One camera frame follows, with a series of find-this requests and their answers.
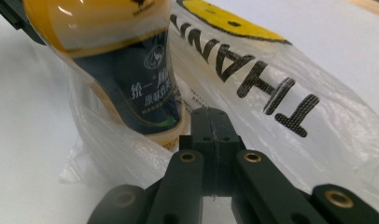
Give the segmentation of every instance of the yellow smiley face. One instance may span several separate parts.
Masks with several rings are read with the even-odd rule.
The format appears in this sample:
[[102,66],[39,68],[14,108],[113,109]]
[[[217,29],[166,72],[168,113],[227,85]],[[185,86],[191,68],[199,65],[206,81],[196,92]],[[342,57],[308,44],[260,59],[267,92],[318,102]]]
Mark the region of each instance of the yellow smiley face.
[[178,0],[177,3],[200,20],[229,35],[288,43],[283,36],[245,21],[244,19],[205,1]]

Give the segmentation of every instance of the yellow bottle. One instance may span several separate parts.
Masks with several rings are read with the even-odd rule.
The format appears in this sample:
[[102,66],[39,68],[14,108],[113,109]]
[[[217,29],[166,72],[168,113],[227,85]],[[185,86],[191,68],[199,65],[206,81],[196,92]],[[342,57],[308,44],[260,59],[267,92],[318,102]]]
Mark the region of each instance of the yellow bottle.
[[170,0],[24,0],[31,24],[84,75],[110,118],[174,148],[187,121],[167,49]]

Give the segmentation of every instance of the brass insert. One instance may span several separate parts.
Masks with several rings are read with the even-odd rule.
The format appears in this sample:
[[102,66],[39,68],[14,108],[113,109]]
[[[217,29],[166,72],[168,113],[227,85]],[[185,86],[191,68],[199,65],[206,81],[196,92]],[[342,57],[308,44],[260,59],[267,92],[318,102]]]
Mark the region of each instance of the brass insert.
[[245,160],[249,162],[259,162],[261,161],[261,156],[255,152],[248,152],[245,154]]
[[333,203],[338,207],[351,208],[355,205],[352,199],[350,199],[346,194],[335,189],[326,191],[325,196],[330,203]]
[[192,152],[184,152],[180,155],[180,160],[183,162],[193,162],[196,160],[196,156]]
[[136,200],[136,195],[130,191],[124,191],[117,195],[114,201],[114,205],[117,207],[125,208]]

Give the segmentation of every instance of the screw hole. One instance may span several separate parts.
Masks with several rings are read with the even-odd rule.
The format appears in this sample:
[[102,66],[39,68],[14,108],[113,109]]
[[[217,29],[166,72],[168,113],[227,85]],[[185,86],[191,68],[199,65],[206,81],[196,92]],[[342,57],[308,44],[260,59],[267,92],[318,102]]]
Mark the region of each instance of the screw hole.
[[328,190],[325,193],[327,200],[330,203],[342,208],[351,208],[354,206],[353,201],[344,193],[339,190]]
[[196,160],[196,156],[193,153],[186,152],[180,155],[180,160],[183,162],[192,162]]
[[136,195],[134,195],[132,192],[122,192],[115,198],[115,205],[117,207],[124,208],[134,203],[135,199]]
[[302,215],[302,214],[293,214],[291,216],[291,220],[295,223],[295,224],[310,224],[311,222],[309,221],[309,219]]
[[259,162],[261,161],[261,156],[259,156],[257,153],[249,152],[245,154],[245,160],[250,162]]
[[180,223],[180,217],[176,214],[169,213],[164,215],[163,224],[178,224]]

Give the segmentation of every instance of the plastic bag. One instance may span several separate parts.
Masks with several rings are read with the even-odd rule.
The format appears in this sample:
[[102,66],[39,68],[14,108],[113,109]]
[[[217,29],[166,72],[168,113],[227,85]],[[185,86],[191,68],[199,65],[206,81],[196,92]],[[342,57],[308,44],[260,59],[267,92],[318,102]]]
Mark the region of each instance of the plastic bag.
[[109,117],[168,149],[188,122],[167,46],[170,5],[24,1],[45,43],[87,80]]
[[[283,37],[203,1],[173,2],[169,39],[189,111],[227,112],[246,147],[297,188],[340,185],[379,211],[379,118],[343,83]],[[162,177],[170,152],[109,121],[76,76],[71,92],[82,150],[110,186]],[[218,212],[228,209],[221,204]]]

